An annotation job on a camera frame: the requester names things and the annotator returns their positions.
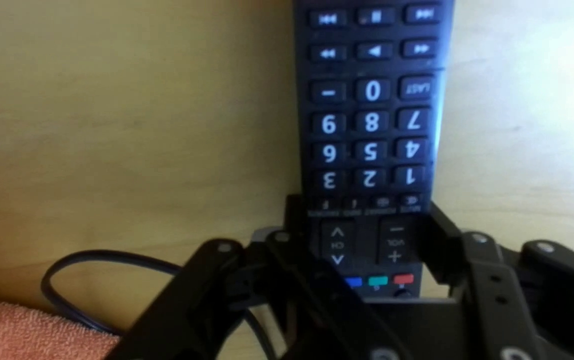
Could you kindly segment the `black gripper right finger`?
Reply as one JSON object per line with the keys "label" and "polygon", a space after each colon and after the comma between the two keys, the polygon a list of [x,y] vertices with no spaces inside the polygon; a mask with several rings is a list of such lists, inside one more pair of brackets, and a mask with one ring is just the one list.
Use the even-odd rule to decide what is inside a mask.
{"label": "black gripper right finger", "polygon": [[574,360],[574,251],[528,241],[519,252],[431,209],[425,265],[465,309],[483,360]]}

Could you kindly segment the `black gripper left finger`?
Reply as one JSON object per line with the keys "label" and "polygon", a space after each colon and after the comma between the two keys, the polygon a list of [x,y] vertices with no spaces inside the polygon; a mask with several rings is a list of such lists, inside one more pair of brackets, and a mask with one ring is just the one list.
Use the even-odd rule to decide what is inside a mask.
{"label": "black gripper left finger", "polygon": [[287,341],[279,360],[395,360],[395,341],[348,285],[306,249],[305,204],[250,244],[204,243],[107,360],[217,360],[224,343],[266,304]]}

